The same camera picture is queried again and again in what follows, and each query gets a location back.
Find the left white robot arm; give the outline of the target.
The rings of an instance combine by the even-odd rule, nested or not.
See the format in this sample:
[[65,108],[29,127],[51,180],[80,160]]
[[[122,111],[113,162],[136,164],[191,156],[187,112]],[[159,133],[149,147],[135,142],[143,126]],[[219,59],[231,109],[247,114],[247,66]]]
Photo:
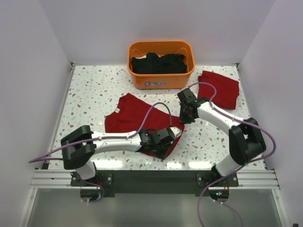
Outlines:
[[63,167],[75,170],[86,185],[98,181],[95,164],[90,160],[95,154],[114,151],[152,153],[165,159],[175,141],[181,136],[178,127],[159,131],[141,129],[126,133],[101,133],[83,125],[61,139]]

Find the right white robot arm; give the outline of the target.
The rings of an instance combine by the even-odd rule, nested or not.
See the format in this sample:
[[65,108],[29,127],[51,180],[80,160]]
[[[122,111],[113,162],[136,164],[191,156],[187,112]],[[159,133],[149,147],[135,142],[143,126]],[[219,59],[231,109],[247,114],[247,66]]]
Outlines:
[[179,120],[190,124],[196,119],[210,122],[229,138],[229,154],[211,169],[209,182],[217,186],[228,180],[228,174],[246,165],[266,150],[258,122],[254,118],[236,118],[217,107],[209,99],[198,98],[189,89],[177,94],[180,101]]

